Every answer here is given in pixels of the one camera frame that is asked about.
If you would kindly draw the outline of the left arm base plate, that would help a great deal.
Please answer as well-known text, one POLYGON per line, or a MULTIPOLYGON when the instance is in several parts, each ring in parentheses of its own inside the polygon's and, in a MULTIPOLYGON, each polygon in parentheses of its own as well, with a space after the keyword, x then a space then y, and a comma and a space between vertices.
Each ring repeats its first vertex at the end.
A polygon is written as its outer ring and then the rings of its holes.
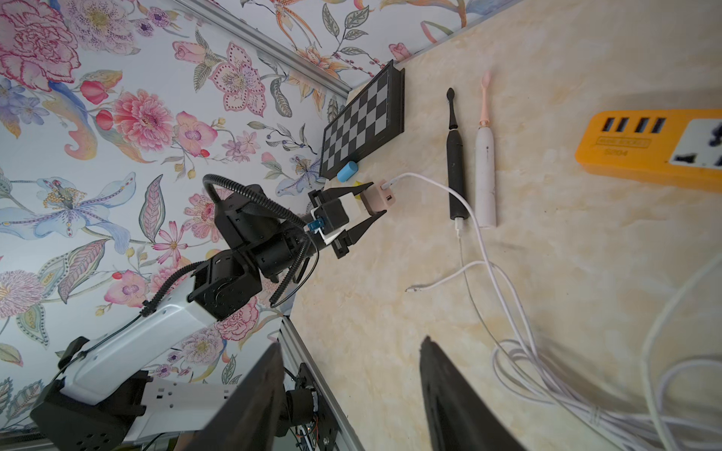
POLYGON ((299 450, 338 450, 340 425, 310 367, 302 363, 295 373, 287 368, 284 371, 293 389, 285 392, 278 432, 293 434, 299 450))

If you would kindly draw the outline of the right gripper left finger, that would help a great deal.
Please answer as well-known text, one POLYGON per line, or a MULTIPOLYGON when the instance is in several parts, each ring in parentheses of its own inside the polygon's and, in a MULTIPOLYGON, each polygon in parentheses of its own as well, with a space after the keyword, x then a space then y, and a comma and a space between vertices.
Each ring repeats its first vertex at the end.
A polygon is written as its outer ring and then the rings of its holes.
POLYGON ((191 441, 198 451, 270 450, 285 391, 278 343, 263 353, 212 421, 191 441))

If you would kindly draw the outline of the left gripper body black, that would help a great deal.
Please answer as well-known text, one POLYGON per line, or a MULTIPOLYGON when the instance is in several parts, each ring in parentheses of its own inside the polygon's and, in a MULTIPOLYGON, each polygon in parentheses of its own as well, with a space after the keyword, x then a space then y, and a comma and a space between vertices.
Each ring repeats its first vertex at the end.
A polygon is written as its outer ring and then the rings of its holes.
POLYGON ((331 188, 309 194, 312 242, 319 251, 340 239, 336 250, 357 244, 367 232, 367 208, 359 198, 363 188, 331 188))

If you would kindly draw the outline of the pink USB charger block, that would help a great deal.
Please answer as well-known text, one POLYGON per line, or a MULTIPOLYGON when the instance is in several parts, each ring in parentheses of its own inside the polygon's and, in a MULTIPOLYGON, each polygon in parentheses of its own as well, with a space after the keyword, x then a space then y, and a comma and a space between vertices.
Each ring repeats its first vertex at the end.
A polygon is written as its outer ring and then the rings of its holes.
POLYGON ((377 184, 372 184, 372 186, 367 188, 360 195, 360 198, 369 214, 389 210, 396 202, 396 197, 390 189, 384 190, 377 184))

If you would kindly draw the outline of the black electric toothbrush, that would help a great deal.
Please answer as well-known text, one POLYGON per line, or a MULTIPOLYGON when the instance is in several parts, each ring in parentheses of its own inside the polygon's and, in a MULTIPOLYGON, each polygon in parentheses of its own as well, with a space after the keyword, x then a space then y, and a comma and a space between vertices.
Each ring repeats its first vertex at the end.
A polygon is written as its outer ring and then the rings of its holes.
MULTIPOLYGON (((449 132, 447 133, 447 181, 449 188, 466 200, 466 171, 464 171, 464 145, 454 110, 455 91, 447 90, 449 102, 449 132)), ((466 220, 468 210, 454 195, 449 196, 449 217, 452 221, 466 220)))

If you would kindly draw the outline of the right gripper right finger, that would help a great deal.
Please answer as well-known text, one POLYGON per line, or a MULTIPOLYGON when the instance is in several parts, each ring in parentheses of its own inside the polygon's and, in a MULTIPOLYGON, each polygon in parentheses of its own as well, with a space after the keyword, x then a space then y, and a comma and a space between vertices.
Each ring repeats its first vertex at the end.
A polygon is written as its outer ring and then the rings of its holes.
POLYGON ((424 407, 434 450, 521 450, 462 373, 428 336, 420 348, 424 407))

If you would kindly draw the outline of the white pink electric toothbrush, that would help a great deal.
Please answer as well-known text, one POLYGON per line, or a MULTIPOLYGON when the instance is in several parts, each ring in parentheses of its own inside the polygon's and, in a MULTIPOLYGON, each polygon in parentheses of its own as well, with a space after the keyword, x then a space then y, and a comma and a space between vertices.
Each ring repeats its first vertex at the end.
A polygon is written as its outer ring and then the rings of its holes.
POLYGON ((475 140, 475 214, 480 227, 498 225, 496 217, 496 153, 488 102, 492 75, 487 71, 481 79, 481 117, 475 140))

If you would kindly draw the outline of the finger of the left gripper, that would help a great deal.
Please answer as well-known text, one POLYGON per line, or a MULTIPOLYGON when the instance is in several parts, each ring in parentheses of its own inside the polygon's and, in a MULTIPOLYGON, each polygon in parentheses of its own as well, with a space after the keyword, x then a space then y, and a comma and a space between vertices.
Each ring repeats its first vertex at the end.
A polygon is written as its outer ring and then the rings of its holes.
POLYGON ((356 186, 340 187, 338 188, 338 198, 344 197, 344 195, 351 195, 352 197, 358 197, 362 195, 366 190, 372 187, 372 182, 363 183, 356 186))
POLYGON ((349 253, 350 247, 356 245, 370 227, 386 213, 387 210, 376 212, 368 219, 352 227, 350 230, 340 232, 340 235, 338 235, 338 237, 332 242, 332 248, 336 257, 338 259, 345 257, 349 253))

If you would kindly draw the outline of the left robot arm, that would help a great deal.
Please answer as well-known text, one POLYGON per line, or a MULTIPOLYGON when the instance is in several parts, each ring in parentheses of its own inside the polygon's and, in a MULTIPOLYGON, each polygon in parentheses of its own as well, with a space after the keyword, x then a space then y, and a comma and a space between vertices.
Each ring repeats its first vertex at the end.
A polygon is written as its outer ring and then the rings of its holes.
POLYGON ((30 416, 60 450, 111 450, 129 440, 152 413, 146 366, 188 336, 229 319, 276 284, 270 305, 282 306, 314 273, 325 248, 344 257, 393 201, 385 182, 313 191, 310 211, 297 215, 244 185, 207 175, 204 188, 227 249, 176 270, 139 314, 95 340, 79 337, 59 361, 30 416))

